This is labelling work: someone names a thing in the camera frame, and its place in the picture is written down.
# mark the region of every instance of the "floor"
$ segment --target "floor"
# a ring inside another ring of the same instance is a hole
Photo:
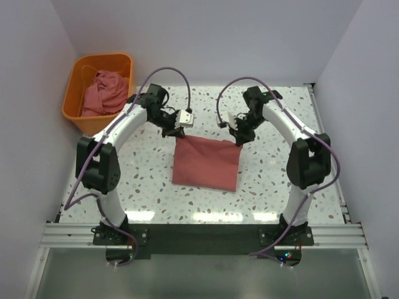
[[[248,109],[242,98],[247,89],[235,86],[228,89],[221,101],[221,111],[233,114]],[[181,109],[186,106],[186,87],[168,87],[169,105]],[[191,107],[195,126],[186,129],[187,135],[216,140],[231,140],[227,129],[216,125],[216,97],[222,87],[191,87]],[[306,87],[276,87],[288,107],[310,128],[318,129],[314,107]],[[144,124],[125,143],[119,152],[122,177],[118,193],[129,222],[134,223],[276,223],[284,210],[291,183],[286,176],[289,147],[270,124],[263,123],[256,130],[256,140],[244,145],[240,156],[236,192],[179,186],[171,183],[174,138],[163,139],[160,129]],[[74,169],[66,185],[63,201],[75,182]],[[82,185],[77,195],[87,192]],[[336,186],[315,195],[309,211],[310,224],[344,223]],[[62,211],[60,222],[97,223],[100,214],[95,201],[88,198],[67,212]]]

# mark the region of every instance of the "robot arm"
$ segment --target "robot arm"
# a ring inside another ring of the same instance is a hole
[[[307,128],[286,107],[286,104],[282,101],[282,96],[277,91],[273,91],[273,93],[280,100],[282,107],[278,105],[269,92],[262,93],[259,87],[248,88],[243,94],[249,108],[245,117],[233,117],[225,112],[221,114],[222,122],[218,121],[218,125],[220,127],[229,126],[230,134],[235,137],[236,144],[241,146],[254,141],[255,129],[263,122],[269,121],[291,147],[287,162],[287,175],[292,187],[287,207],[280,216],[280,225],[284,230],[294,217],[304,196],[323,183],[324,178],[331,171],[330,152],[315,139],[305,134],[304,130],[315,134],[328,145],[330,145],[330,138],[327,134],[318,135],[315,131]],[[307,200],[301,207],[292,224],[292,230],[306,228],[310,204],[311,200]]]
[[[162,128],[162,137],[183,138],[184,128],[193,126],[191,112],[175,110],[169,114],[162,110],[168,92],[159,85],[150,84],[133,105],[135,95],[130,97],[119,115],[101,132],[92,138],[82,137],[77,145],[75,175],[78,177],[90,152],[101,143],[85,170],[82,183],[100,199],[102,210],[111,223],[120,227],[127,221],[116,191],[120,180],[120,166],[117,153],[133,132],[146,121]]]

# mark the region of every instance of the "glass panel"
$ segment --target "glass panel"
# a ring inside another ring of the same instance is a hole
[[[370,299],[356,250],[303,250],[294,271],[245,256],[154,255],[114,269],[102,249],[50,251],[38,298]]]

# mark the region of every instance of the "orange basket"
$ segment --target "orange basket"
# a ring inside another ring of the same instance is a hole
[[[88,55],[75,62],[69,78],[62,114],[85,134],[94,135],[104,129],[117,115],[81,116],[84,94],[93,84],[97,71],[108,70],[121,75],[129,86],[128,96],[136,93],[133,59],[123,53]]]

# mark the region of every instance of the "pink towel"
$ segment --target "pink towel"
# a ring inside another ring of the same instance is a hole
[[[119,74],[99,70],[86,88],[82,116],[111,115],[126,104],[128,83]]]
[[[242,148],[227,140],[177,138],[172,183],[235,192]]]

